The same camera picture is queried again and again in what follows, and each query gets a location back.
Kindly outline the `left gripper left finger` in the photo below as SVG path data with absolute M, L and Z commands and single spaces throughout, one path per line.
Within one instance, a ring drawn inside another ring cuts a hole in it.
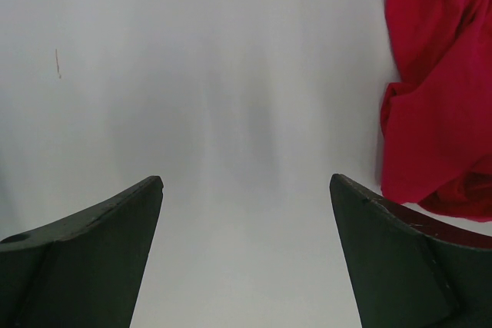
M 3 327 L 128 327 L 163 200 L 150 176 L 1 242 Z

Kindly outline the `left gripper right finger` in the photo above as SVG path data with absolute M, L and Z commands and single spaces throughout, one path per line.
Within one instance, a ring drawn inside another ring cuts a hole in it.
M 393 203 L 343 174 L 331 203 L 361 324 L 491 328 L 491 238 Z

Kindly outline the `magenta t shirt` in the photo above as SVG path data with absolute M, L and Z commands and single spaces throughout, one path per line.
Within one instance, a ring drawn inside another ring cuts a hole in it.
M 491 0 L 386 0 L 400 80 L 381 106 L 383 195 L 491 219 Z

